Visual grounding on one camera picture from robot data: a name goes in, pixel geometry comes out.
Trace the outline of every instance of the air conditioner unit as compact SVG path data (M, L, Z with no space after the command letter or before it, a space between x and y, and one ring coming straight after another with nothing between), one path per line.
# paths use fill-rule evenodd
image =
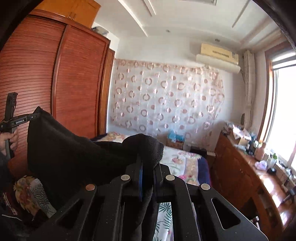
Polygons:
M238 54L209 44L202 44L196 61L228 72L239 73L240 71Z

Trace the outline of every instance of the wooden tabletop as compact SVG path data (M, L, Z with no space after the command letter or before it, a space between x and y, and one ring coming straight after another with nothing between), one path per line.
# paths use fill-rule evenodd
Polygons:
M252 156L244 154L241 150L238 150L238 152L253 169L260 180L260 185L264 192L269 194L268 197L273 205L273 209L277 210L277 218L281 220L283 229L285 229L296 214L295 204L292 204L291 201L281 204L287 195L283 191L279 179L276 176L268 174L266 171L257 170L255 168L256 160Z

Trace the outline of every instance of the desk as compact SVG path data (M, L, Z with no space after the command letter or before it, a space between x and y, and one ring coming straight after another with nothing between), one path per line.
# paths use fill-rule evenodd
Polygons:
M276 240L296 214L276 176L254 167L256 160L232 146L220 134L211 168L213 187L246 217L259 216L262 232L270 241Z

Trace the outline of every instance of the floral bedspread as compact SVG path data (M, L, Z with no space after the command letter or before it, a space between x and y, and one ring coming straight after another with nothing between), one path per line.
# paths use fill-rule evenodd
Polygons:
M108 133L99 141L122 142L128 136L115 132ZM199 185L198 160L202 157L195 153L164 147L160 163L170 168L172 175L182 178L186 183ZM160 203L153 241L173 240L173 220L170 202Z

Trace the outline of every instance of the hand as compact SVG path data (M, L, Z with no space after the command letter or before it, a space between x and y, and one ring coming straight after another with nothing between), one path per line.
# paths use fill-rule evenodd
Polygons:
M5 149L5 141L9 139L10 149L16 150L18 145L18 128L14 131L14 133L1 133L0 134L0 151L4 156L6 156L6 149Z

